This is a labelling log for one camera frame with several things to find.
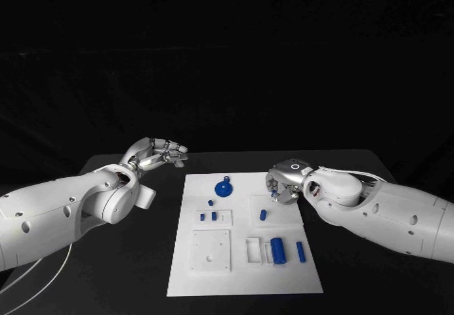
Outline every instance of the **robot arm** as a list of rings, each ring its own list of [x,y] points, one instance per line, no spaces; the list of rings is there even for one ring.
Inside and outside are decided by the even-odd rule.
[[[376,181],[361,182],[344,171],[312,170],[292,159],[273,166],[265,183],[282,204],[293,203],[301,192],[328,224],[399,253],[454,263],[454,205],[370,176]],[[285,187],[280,194],[278,183]]]
[[[79,240],[96,226],[118,223],[132,206],[146,209],[155,191],[138,184],[167,162],[182,166],[187,149],[141,139],[118,164],[56,179],[0,197],[0,271],[35,261]]]

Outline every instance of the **blue object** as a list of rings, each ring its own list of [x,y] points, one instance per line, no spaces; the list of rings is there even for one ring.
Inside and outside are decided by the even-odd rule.
[[[270,252],[272,252],[272,260],[275,264],[285,264],[285,251],[283,251],[283,244],[280,238],[270,239]]]
[[[299,241],[295,242],[295,248],[298,249],[299,261],[303,263],[305,262],[305,256],[303,256],[303,251],[302,251],[302,244]]]
[[[216,184],[214,193],[218,197],[227,197],[231,194],[233,187],[229,183],[229,177],[224,177],[224,180]]]
[[[260,219],[260,221],[263,221],[266,219],[266,210],[262,210],[259,212],[259,219]]]

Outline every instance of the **robotic hand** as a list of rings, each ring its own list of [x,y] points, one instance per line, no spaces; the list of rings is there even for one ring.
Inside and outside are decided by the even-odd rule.
[[[373,181],[361,181],[348,173]],[[292,204],[301,193],[328,224],[384,248],[454,263],[454,204],[446,200],[368,173],[311,168],[298,159],[275,164],[265,185],[283,205]]]
[[[155,191],[138,184],[164,163],[182,167],[187,148],[142,138],[118,164],[0,197],[0,271],[50,255],[96,226],[118,223],[132,206],[148,209]]]

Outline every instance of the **table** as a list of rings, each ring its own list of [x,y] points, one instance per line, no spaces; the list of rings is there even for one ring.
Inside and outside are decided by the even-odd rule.
[[[116,163],[120,156],[93,156],[80,174]],[[263,172],[286,158],[360,170],[394,182],[368,150],[188,154],[182,169],[164,165],[141,179],[156,191],[149,209],[133,207],[118,224],[105,224],[86,233],[73,243],[54,282],[12,314],[370,314],[374,310],[443,314],[454,307],[454,265],[401,255],[363,240],[324,223],[302,199],[298,207],[324,294],[165,296],[185,174]],[[66,252],[67,248],[43,259],[1,297],[0,311],[14,308],[38,291]],[[24,270],[15,268],[9,278]]]

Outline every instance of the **white cable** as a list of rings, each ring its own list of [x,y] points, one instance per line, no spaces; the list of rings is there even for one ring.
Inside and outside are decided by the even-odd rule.
[[[44,291],[45,287],[47,287],[47,286],[50,285],[50,283],[53,282],[56,276],[58,275],[58,272],[61,271],[61,269],[63,269],[63,267],[64,267],[64,264],[66,264],[66,261],[67,261],[67,258],[69,258],[69,254],[70,254],[70,247],[71,247],[71,246],[73,246],[73,245],[69,244],[69,249],[67,249],[67,254],[66,254],[66,258],[64,258],[63,264],[61,264],[61,266],[58,267],[58,271],[56,272],[56,274],[54,274],[51,280],[48,281],[48,283],[44,285],[44,287],[40,289],[40,291],[33,295],[33,297],[31,297],[24,303],[21,303],[11,311],[8,311],[4,315],[11,314],[11,313]]]
[[[27,275],[27,273],[31,271],[31,269],[35,267],[35,265],[40,263],[41,259],[33,264],[33,266],[28,268],[28,270],[22,273],[22,275],[7,285],[7,287],[0,291],[0,294],[11,288],[11,286],[18,282],[18,280]]]
[[[322,166],[318,166],[318,167],[319,167],[319,169],[321,169],[322,171],[338,172],[338,173],[350,173],[350,174],[358,174],[358,175],[364,175],[364,176],[371,177],[373,179],[380,180],[381,182],[386,182],[378,176],[376,176],[374,174],[365,173],[365,172],[344,171],[344,170],[341,170],[341,169],[328,169],[328,168],[325,168],[325,167],[322,167]]]

